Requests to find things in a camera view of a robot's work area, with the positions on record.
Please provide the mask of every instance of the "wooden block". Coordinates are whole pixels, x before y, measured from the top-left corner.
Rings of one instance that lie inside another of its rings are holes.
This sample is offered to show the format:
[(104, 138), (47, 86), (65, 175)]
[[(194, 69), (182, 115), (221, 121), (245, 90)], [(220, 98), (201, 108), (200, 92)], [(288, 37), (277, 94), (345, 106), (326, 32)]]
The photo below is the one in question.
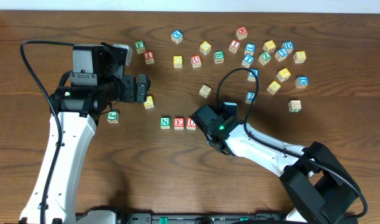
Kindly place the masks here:
[(246, 67), (246, 68), (249, 68), (251, 66), (252, 62), (254, 62), (254, 57), (249, 55), (249, 54), (246, 54), (244, 56), (244, 58), (242, 59), (241, 65)]
[(237, 53), (239, 48), (240, 48), (240, 42), (232, 40), (229, 46), (229, 50), (233, 53)]
[(235, 35), (237, 36), (239, 40), (245, 39), (247, 38), (248, 30), (245, 27), (240, 27), (235, 32)]
[[(259, 70), (254, 69), (254, 68), (251, 68), (251, 70), (255, 72), (255, 74), (257, 75), (257, 78), (258, 78), (259, 77)], [(252, 82), (256, 82), (256, 78), (255, 78), (254, 74), (251, 72), (248, 72), (247, 80), (252, 81)]]
[(270, 54), (268, 54), (267, 52), (264, 52), (262, 53), (260, 56), (259, 56), (259, 59), (258, 61), (262, 64), (262, 65), (266, 65), (270, 59), (272, 59), (272, 56), (270, 56)]
[(264, 51), (265, 52), (272, 53), (273, 51), (275, 51), (275, 49), (276, 49), (276, 45), (272, 40), (270, 40), (264, 44)]
[(184, 129), (184, 118), (175, 118), (173, 123), (173, 128), (175, 130), (183, 130)]
[(246, 44), (244, 55), (249, 54), (251, 56), (254, 56), (255, 48), (256, 48), (255, 44), (250, 44), (250, 43)]
[(145, 52), (146, 65), (154, 63), (154, 54), (152, 51)]
[(146, 52), (146, 46), (142, 40), (135, 42), (135, 47), (136, 47), (136, 51), (138, 52), (138, 54)]
[(286, 41), (283, 43), (282, 45), (282, 49), (284, 49), (285, 51), (287, 51), (287, 53), (291, 53), (292, 50), (294, 50), (294, 44), (292, 41)]
[(143, 103), (146, 109), (154, 108), (154, 101), (152, 96), (147, 96), (147, 100)]
[(207, 85), (203, 85), (200, 89), (200, 96), (202, 96), (206, 99), (211, 94), (211, 91), (212, 91), (211, 87), (209, 87)]
[(175, 30), (171, 34), (171, 38), (172, 38), (173, 42), (175, 42), (176, 44), (178, 44), (178, 43), (180, 43), (180, 41), (183, 40), (183, 33), (180, 32), (179, 30)]
[(276, 81), (273, 81), (269, 87), (267, 88), (267, 91), (274, 95), (279, 89), (282, 87), (280, 84), (278, 84)]
[(201, 56), (200, 55), (191, 56), (191, 65), (193, 68), (201, 67)]
[(294, 54), (295, 63), (303, 63), (305, 60), (306, 60), (306, 53), (304, 51), (295, 52)]
[(191, 118), (188, 118), (186, 128), (188, 130), (195, 130), (197, 128), (197, 125), (195, 124), (195, 122)]
[(290, 71), (288, 71), (287, 68), (283, 68), (277, 73), (277, 78), (278, 80), (280, 80), (280, 82), (284, 82), (285, 80), (288, 80), (290, 76), (291, 76), (291, 73)]
[(161, 118), (161, 129), (171, 129), (171, 118)]
[(120, 120), (120, 114), (117, 111), (110, 111), (107, 113), (107, 121), (109, 123), (117, 124)]
[(306, 88), (309, 85), (309, 79), (306, 76), (300, 76), (295, 80), (296, 88)]
[(287, 56), (288, 56), (288, 53), (287, 53), (286, 50), (284, 50), (284, 49), (279, 49), (279, 50), (277, 50), (277, 52), (276, 52), (275, 58), (276, 58), (279, 62), (281, 62), (282, 60), (286, 59)]
[(223, 50), (216, 51), (214, 59), (215, 63), (223, 63), (223, 61), (225, 60), (225, 53), (223, 52)]
[(200, 45), (200, 52), (203, 53), (204, 55), (207, 55), (212, 49), (212, 46), (210, 43), (204, 41), (201, 45)]
[(248, 92), (247, 96), (245, 97), (245, 103), (251, 104), (252, 99), (254, 98), (255, 93), (254, 92)]
[(173, 56), (173, 67), (181, 68), (183, 67), (183, 58), (182, 56)]
[(290, 112), (299, 112), (301, 110), (301, 101), (300, 100), (292, 100), (288, 104), (288, 108)]

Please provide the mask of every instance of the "toy block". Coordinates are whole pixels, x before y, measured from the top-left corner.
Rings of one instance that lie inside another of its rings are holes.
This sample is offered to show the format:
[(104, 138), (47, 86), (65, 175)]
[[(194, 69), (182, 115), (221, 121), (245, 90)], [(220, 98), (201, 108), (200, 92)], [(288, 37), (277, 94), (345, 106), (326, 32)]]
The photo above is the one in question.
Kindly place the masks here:
[(273, 51), (275, 51), (275, 49), (276, 49), (276, 45), (272, 40), (270, 40), (264, 44), (264, 51), (265, 52), (272, 53)]
[(278, 84), (276, 81), (273, 81), (269, 87), (267, 88), (267, 91), (274, 95), (279, 89), (282, 87), (280, 84)]
[(161, 118), (161, 129), (171, 129), (171, 118)]
[(245, 39), (248, 35), (248, 30), (245, 27), (240, 27), (235, 32), (235, 35), (239, 40)]
[(183, 67), (183, 58), (182, 56), (173, 56), (173, 67), (181, 68)]
[(118, 123), (120, 120), (120, 114), (117, 111), (110, 111), (107, 113), (107, 121), (109, 123)]
[(146, 109), (154, 108), (154, 101), (152, 96), (147, 96), (147, 100), (143, 103)]
[(220, 51), (217, 51), (215, 52), (215, 63), (223, 63), (223, 61), (225, 60), (225, 53), (223, 52), (223, 50), (220, 50)]
[(154, 54), (152, 51), (145, 52), (145, 61), (146, 61), (146, 65), (154, 63)]
[(142, 40), (135, 42), (135, 47), (136, 47), (136, 51), (138, 52), (138, 54), (146, 52), (146, 46)]
[(249, 55), (253, 56), (254, 52), (255, 52), (255, 48), (256, 48), (255, 44), (250, 44), (250, 43), (246, 44), (244, 55), (249, 54)]
[(203, 53), (204, 55), (207, 55), (212, 49), (212, 46), (210, 43), (204, 41), (201, 45), (200, 45), (200, 52)]
[(280, 80), (280, 82), (284, 82), (285, 80), (288, 80), (290, 78), (291, 73), (288, 71), (287, 68), (283, 68), (277, 73), (277, 78)]
[(240, 48), (240, 42), (232, 40), (229, 46), (229, 50), (233, 53), (237, 53), (237, 50)]
[(246, 54), (242, 60), (241, 65), (246, 67), (246, 68), (249, 68), (251, 66), (252, 62), (254, 62), (254, 57), (249, 55), (249, 54)]
[[(257, 78), (258, 78), (259, 77), (259, 70), (254, 69), (254, 68), (251, 68), (251, 70), (255, 72), (255, 74), (257, 75)], [(252, 82), (256, 82), (256, 78), (252, 72), (248, 72), (247, 80), (252, 81)]]
[(297, 80), (295, 80), (295, 88), (306, 88), (309, 85), (309, 79), (308, 77), (298, 77)]
[(251, 104), (251, 101), (254, 98), (254, 96), (255, 96), (254, 92), (248, 92), (247, 96), (245, 97), (245, 103)]
[(206, 99), (211, 94), (211, 91), (212, 91), (211, 87), (203, 85), (200, 89), (200, 96)]
[(288, 108), (290, 112), (299, 112), (301, 110), (301, 101), (300, 100), (292, 100), (288, 104)]
[(288, 53), (287, 51), (285, 51), (284, 49), (280, 49), (280, 50), (277, 50), (276, 54), (275, 54), (275, 58), (281, 62), (282, 60), (286, 59), (288, 56)]
[(173, 42), (178, 44), (178, 43), (180, 43), (180, 41), (183, 40), (183, 33), (180, 32), (179, 30), (175, 30), (175, 31), (173, 31), (171, 38), (172, 38)]
[(195, 124), (195, 122), (191, 118), (188, 118), (186, 128), (188, 130), (195, 130), (197, 128), (197, 125)]
[(191, 65), (193, 68), (201, 67), (201, 56), (200, 55), (191, 56)]
[(267, 52), (264, 52), (262, 53), (260, 56), (259, 56), (259, 59), (258, 61), (262, 64), (262, 65), (266, 65), (270, 59), (272, 59), (272, 56), (270, 56), (270, 54), (268, 54)]
[(292, 41), (286, 41), (283, 43), (282, 49), (287, 51), (287, 53), (291, 53), (292, 50), (294, 50), (294, 44), (292, 43)]
[(294, 54), (295, 63), (303, 63), (305, 60), (306, 60), (306, 53), (304, 51), (295, 52)]
[(183, 130), (184, 129), (184, 118), (175, 118), (173, 122), (173, 128), (175, 130)]

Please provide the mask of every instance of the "wooden table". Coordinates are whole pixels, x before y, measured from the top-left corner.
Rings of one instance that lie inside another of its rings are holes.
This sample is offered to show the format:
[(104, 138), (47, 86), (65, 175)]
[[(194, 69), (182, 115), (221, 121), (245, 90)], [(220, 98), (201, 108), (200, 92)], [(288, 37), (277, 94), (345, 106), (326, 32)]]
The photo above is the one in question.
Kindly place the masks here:
[[(246, 26), (237, 54), (228, 51), (237, 27)], [(176, 45), (173, 30), (184, 32)], [(326, 144), (346, 167), (369, 202), (360, 223), (380, 223), (380, 15), (267, 14), (179, 12), (52, 12), (0, 11), (0, 223), (16, 222), (38, 176), (49, 133), (47, 103), (19, 54), (23, 40), (128, 44), (144, 40), (155, 54), (145, 65), (134, 53), (127, 73), (147, 74), (155, 108), (142, 104), (116, 105), (120, 123), (101, 118), (86, 156), (77, 195), (77, 212), (95, 205), (114, 205), (126, 211), (155, 213), (289, 212), (293, 205), (279, 179), (244, 158), (225, 156), (205, 145), (197, 131), (161, 130), (159, 119), (188, 117), (214, 103), (221, 78), (241, 66), (244, 44), (292, 40), (307, 60), (294, 64), (292, 54), (275, 58), (260, 70), (260, 93), (249, 122), (283, 141), (309, 146)], [(207, 40), (212, 52), (193, 69), (190, 56)], [(226, 59), (215, 64), (213, 51)], [(72, 49), (29, 45), (28, 59), (49, 93), (65, 71), (72, 69)], [(173, 68), (173, 55), (182, 55), (183, 68)], [(272, 96), (266, 91), (278, 70), (292, 76)], [(295, 79), (306, 75), (310, 84), (296, 89)], [(198, 91), (213, 87), (205, 100)], [(230, 77), (222, 99), (237, 102), (244, 117), (245, 95), (255, 83), (246, 72)], [(289, 113), (288, 102), (302, 101), (300, 113)], [(357, 201), (350, 209), (362, 209)]]

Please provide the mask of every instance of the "wooden tabletop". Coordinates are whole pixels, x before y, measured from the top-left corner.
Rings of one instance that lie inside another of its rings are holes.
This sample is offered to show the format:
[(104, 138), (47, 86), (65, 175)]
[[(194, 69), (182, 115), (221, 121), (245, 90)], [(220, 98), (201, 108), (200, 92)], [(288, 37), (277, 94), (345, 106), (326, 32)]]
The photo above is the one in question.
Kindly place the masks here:
[[(233, 54), (229, 43), (240, 26), (249, 34)], [(175, 29), (184, 33), (178, 45), (170, 38)], [(28, 39), (132, 48), (144, 40), (154, 52), (152, 65), (134, 52), (126, 72), (150, 78), (155, 108), (120, 103), (119, 124), (101, 118), (85, 158), (77, 212), (96, 205), (155, 213), (289, 212), (293, 205), (274, 174), (217, 153), (200, 130), (161, 130), (159, 119), (187, 118), (213, 104), (221, 78), (241, 67), (245, 43), (256, 44), (258, 57), (264, 42), (291, 40), (306, 52), (305, 63), (294, 64), (291, 53), (282, 62), (252, 64), (260, 70), (260, 93), (249, 122), (283, 141), (328, 146), (369, 202), (360, 223), (380, 223), (380, 15), (0, 11), (0, 223), (18, 221), (48, 141), (49, 108), (19, 53)], [(192, 68), (190, 56), (205, 40), (212, 52), (202, 56), (201, 68)], [(224, 51), (224, 63), (214, 63), (216, 50)], [(72, 69), (71, 47), (28, 45), (26, 53), (49, 93)], [(183, 56), (183, 68), (173, 68), (174, 55)], [(292, 75), (272, 96), (266, 89), (284, 67)], [(299, 75), (309, 77), (306, 89), (295, 88)], [(213, 88), (207, 100), (199, 96), (203, 84)], [(242, 71), (225, 82), (221, 98), (238, 103), (244, 117), (245, 95), (254, 88)], [(299, 113), (288, 112), (290, 100), (301, 100)], [(358, 200), (349, 211), (361, 210)]]

